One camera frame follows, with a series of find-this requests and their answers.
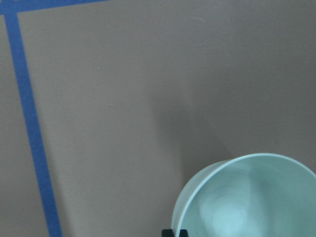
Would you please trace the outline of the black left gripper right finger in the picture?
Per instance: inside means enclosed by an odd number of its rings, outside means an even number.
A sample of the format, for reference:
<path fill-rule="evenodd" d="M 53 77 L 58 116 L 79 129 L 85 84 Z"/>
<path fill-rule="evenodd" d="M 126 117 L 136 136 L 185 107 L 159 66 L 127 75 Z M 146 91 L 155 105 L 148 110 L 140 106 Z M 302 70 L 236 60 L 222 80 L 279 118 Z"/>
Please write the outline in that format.
<path fill-rule="evenodd" d="M 188 231 L 185 229 L 181 229 L 179 233 L 179 237 L 189 237 Z"/>

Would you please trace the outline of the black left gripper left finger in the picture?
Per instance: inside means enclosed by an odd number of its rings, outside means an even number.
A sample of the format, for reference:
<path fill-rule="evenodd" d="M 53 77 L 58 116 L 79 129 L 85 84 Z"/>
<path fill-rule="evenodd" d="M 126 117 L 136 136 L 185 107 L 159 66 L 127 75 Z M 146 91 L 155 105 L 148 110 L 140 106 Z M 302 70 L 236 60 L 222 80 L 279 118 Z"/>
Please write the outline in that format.
<path fill-rule="evenodd" d="M 161 231 L 161 237 L 174 237 L 174 232 L 172 229 L 164 229 Z"/>

